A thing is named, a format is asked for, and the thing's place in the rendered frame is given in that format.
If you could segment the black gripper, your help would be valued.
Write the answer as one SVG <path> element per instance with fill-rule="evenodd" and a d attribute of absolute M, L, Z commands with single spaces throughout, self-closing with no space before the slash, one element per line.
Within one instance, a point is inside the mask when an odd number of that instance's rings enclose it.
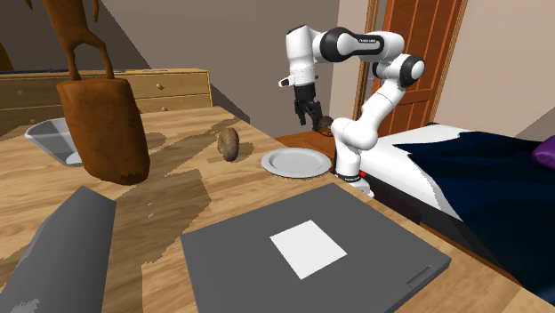
<path fill-rule="evenodd" d="M 312 129 L 320 129 L 319 121 L 323 117 L 319 102 L 316 100 L 316 85 L 314 83 L 294 86 L 294 109 L 300 125 L 306 125 L 305 113 L 312 120 Z"/>

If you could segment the grey plate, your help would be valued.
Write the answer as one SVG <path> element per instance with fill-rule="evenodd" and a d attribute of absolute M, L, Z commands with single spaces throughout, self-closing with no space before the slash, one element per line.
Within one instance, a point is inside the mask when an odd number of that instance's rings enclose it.
<path fill-rule="evenodd" d="M 277 176 L 308 179 L 327 173 L 332 163 L 328 156 L 313 149 L 280 148 L 263 156 L 261 166 Z"/>

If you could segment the brown potato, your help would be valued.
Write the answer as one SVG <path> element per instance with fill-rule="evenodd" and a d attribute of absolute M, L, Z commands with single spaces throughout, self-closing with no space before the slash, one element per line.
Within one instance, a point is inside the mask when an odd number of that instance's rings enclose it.
<path fill-rule="evenodd" d="M 228 162 L 232 162 L 237 158 L 239 138 L 234 128 L 225 128 L 220 131 L 217 140 L 217 149 Z"/>

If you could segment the wooden desk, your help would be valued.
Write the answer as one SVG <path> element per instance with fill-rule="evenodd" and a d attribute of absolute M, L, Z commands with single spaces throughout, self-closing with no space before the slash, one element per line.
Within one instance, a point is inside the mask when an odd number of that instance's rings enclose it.
<path fill-rule="evenodd" d="M 0 292 L 40 224 L 84 186 L 117 202 L 101 313 L 197 313 L 182 234 L 334 182 L 261 167 L 278 142 L 221 108 L 146 114 L 149 177 L 135 186 L 66 167 L 24 136 L 0 141 Z M 234 128 L 237 158 L 218 135 Z"/>

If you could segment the wooden chest of drawers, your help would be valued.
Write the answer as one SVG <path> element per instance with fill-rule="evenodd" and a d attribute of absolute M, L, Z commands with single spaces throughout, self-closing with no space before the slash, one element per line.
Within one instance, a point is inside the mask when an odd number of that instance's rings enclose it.
<path fill-rule="evenodd" d="M 213 105 L 209 73 L 199 68 L 117 70 L 132 87 L 142 113 L 207 108 Z M 0 73 L 0 140 L 25 132 L 29 125 L 63 116 L 56 85 L 66 71 Z"/>

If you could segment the orange wooden door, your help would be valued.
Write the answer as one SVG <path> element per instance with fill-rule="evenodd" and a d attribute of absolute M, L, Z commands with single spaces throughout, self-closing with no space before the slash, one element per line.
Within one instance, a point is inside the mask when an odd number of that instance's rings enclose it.
<path fill-rule="evenodd" d="M 425 60 L 425 71 L 378 129 L 382 136 L 431 123 L 435 117 L 468 0 L 368 0 L 366 31 L 402 35 L 405 52 Z"/>

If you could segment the closed grey laptop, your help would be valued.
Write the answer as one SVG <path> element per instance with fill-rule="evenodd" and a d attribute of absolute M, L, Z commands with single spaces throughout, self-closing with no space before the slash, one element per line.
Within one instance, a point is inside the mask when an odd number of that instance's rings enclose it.
<path fill-rule="evenodd" d="M 198 313 L 393 313 L 450 264 L 335 184 L 181 243 Z"/>

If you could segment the bed with dark blue blanket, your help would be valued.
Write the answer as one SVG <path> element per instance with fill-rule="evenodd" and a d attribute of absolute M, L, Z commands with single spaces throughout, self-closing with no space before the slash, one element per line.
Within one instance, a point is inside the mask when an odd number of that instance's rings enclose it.
<path fill-rule="evenodd" d="M 555 139 L 429 124 L 361 155 L 375 199 L 555 306 Z"/>

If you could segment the tall brown figure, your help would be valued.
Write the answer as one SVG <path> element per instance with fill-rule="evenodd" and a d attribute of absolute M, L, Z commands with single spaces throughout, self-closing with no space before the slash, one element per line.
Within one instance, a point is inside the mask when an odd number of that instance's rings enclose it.
<path fill-rule="evenodd" d="M 70 79 L 56 85 L 85 170 L 103 181 L 135 185 L 149 176 L 149 151 L 129 82 L 116 78 L 107 46 L 88 27 L 82 0 L 41 0 L 68 61 Z M 75 49 L 99 50 L 106 76 L 83 79 Z"/>

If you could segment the clear grey bowl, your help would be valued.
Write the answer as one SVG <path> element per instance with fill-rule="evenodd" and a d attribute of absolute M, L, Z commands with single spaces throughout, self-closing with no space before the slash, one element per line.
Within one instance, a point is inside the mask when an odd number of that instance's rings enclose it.
<path fill-rule="evenodd" d="M 27 129 L 25 137 L 65 166 L 82 166 L 64 117 L 45 120 Z"/>

